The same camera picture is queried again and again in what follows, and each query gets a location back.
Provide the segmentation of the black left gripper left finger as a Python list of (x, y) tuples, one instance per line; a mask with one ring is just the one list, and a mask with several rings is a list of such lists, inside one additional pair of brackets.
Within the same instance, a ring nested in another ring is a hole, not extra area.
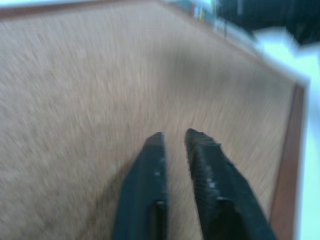
[(168, 186), (165, 135), (148, 137), (124, 178), (112, 240), (167, 240)]

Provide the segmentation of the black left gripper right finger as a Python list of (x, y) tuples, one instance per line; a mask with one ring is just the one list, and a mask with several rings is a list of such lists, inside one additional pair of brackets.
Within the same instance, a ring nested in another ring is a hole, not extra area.
[(221, 145), (188, 129), (185, 146), (204, 240), (277, 240), (249, 183)]

